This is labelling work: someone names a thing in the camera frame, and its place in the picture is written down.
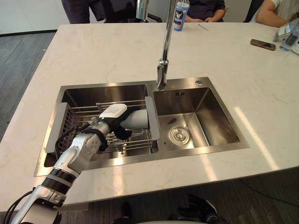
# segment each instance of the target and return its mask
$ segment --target sink drain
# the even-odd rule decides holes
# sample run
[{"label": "sink drain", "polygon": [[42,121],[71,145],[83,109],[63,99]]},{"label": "sink drain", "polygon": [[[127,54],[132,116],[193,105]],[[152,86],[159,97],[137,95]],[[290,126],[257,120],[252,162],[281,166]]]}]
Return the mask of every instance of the sink drain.
[{"label": "sink drain", "polygon": [[183,127],[174,127],[169,132],[170,140],[176,145],[184,145],[189,139],[189,132]]}]

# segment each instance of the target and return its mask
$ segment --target faucet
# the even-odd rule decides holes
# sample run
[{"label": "faucet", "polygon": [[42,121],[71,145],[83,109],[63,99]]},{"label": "faucet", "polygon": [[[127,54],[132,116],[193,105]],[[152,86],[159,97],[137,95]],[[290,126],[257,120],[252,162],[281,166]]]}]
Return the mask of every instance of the faucet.
[{"label": "faucet", "polygon": [[[148,13],[148,4],[149,4],[149,0],[137,1],[137,10],[136,10],[137,19],[146,20],[147,13]],[[169,0],[163,53],[162,53],[162,58],[159,60],[159,64],[157,67],[158,79],[156,82],[156,88],[159,90],[164,89],[164,87],[166,86],[166,80],[167,80],[166,74],[167,74],[167,68],[169,63],[167,59],[167,55],[168,55],[168,50],[170,45],[175,8],[176,8],[176,0]]]}]

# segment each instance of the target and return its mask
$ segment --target robotic arm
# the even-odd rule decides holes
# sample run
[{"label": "robotic arm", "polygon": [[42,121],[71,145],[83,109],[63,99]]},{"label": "robotic arm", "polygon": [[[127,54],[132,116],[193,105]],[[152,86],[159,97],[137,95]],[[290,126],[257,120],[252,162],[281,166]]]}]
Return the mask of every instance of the robotic arm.
[{"label": "robotic arm", "polygon": [[56,208],[63,205],[66,193],[86,169],[92,156],[98,150],[104,151],[107,148],[107,134],[114,132],[123,140],[130,137],[131,131],[125,130],[120,124],[134,110],[136,109],[127,109],[125,104],[111,105],[100,115],[98,121],[82,130],[57,160],[42,184],[34,189],[11,224],[59,224],[61,215]]}]

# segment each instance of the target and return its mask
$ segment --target clear plastic bottle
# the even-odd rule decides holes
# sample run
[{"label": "clear plastic bottle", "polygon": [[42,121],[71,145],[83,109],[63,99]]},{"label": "clear plastic bottle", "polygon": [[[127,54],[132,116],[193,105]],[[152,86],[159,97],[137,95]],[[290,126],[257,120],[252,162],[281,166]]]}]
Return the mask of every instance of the clear plastic bottle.
[{"label": "clear plastic bottle", "polygon": [[181,31],[187,16],[188,9],[190,7],[189,0],[178,0],[176,12],[174,15],[174,26],[173,29],[176,31]]},{"label": "clear plastic bottle", "polygon": [[280,49],[285,51],[290,51],[292,47],[298,42],[298,40],[299,40],[299,23],[292,30],[291,34],[285,39],[285,41],[280,45]]}]

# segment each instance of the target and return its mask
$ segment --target blue bottle label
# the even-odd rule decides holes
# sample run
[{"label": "blue bottle label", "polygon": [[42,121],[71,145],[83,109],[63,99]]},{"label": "blue bottle label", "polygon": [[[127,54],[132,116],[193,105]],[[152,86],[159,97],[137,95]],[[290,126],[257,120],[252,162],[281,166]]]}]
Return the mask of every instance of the blue bottle label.
[{"label": "blue bottle label", "polygon": [[189,7],[176,7],[174,15],[174,30],[181,31],[187,16]]}]

